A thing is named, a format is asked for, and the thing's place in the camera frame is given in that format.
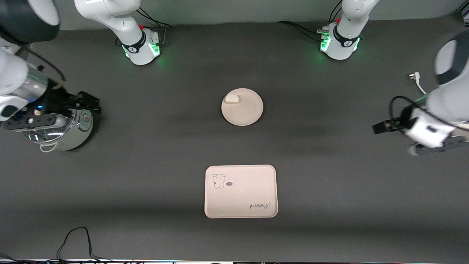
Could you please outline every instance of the white cable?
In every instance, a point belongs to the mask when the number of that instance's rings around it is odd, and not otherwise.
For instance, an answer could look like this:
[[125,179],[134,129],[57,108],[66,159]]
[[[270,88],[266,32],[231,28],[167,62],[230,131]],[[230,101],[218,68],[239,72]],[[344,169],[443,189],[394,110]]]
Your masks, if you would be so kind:
[[161,43],[162,45],[165,43],[166,41],[166,29],[168,29],[168,27],[165,27],[165,33],[163,33],[163,42]]
[[412,74],[409,74],[408,78],[415,81],[415,84],[417,85],[417,87],[420,89],[420,91],[423,94],[427,94],[425,90],[420,86],[420,73],[418,71]]

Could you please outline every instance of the wall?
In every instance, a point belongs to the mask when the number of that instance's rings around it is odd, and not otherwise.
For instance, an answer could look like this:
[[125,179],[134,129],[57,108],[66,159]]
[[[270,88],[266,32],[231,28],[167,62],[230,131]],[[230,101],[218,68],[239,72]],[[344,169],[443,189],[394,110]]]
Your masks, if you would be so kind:
[[[142,8],[153,18],[173,24],[219,24],[280,20],[295,22],[326,21],[337,0],[142,0]],[[464,0],[382,0],[370,19],[395,20],[435,18],[448,15]],[[75,9],[72,0],[56,0],[63,30],[103,28],[86,20]],[[137,12],[138,23],[152,25]]]

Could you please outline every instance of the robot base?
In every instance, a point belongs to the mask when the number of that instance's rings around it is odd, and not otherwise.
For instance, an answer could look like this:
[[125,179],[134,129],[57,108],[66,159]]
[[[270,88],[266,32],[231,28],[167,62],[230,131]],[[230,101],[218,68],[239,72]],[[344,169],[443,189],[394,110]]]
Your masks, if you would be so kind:
[[146,43],[137,53],[131,53],[122,46],[125,55],[136,65],[149,64],[160,55],[158,32],[153,32],[149,29],[142,29],[142,32],[146,35]]
[[328,26],[324,26],[322,28],[323,30],[328,30],[330,33],[321,43],[319,50],[326,53],[329,57],[341,61],[349,58],[352,53],[356,51],[360,38],[354,44],[351,43],[349,47],[342,47],[340,41],[338,41],[334,34],[332,34],[336,25],[336,22],[332,22]]

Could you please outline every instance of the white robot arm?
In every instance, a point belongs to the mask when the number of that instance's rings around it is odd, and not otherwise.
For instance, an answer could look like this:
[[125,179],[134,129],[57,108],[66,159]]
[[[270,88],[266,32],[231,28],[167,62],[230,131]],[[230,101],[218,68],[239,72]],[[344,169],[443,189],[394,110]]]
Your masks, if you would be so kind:
[[368,22],[368,15],[379,0],[344,0],[342,18],[323,27],[329,31],[320,51],[335,60],[345,60],[356,50],[360,33]]
[[[25,44],[55,38],[59,14],[52,0],[0,1],[0,46]],[[27,16],[32,25],[23,28],[19,20]],[[6,121],[44,94],[47,77],[23,59],[0,48],[0,121]]]
[[28,131],[61,127],[71,109],[100,112],[98,98],[85,92],[67,93],[62,83],[50,79],[41,68],[15,56],[11,48],[3,48],[54,39],[60,21],[53,0],[0,0],[0,17],[0,122],[3,128]]
[[133,17],[126,16],[140,7],[140,0],[75,0],[75,7],[84,18],[110,28],[134,64],[148,64],[160,55],[158,33],[140,29]]
[[469,120],[469,31],[459,33],[440,49],[435,73],[437,89],[411,102],[401,116],[373,126],[376,134],[402,130],[417,142],[409,149],[413,155],[467,145],[468,138],[456,135],[461,131],[455,125]]

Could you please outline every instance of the stainless steel pot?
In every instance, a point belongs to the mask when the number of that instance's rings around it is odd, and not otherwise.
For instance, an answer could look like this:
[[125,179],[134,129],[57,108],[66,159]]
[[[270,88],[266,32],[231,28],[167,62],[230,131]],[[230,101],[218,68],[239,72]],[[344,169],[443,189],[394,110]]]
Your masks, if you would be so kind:
[[89,110],[72,110],[72,116],[66,117],[65,126],[24,131],[30,141],[40,144],[42,152],[66,151],[81,145],[93,128],[93,115]]

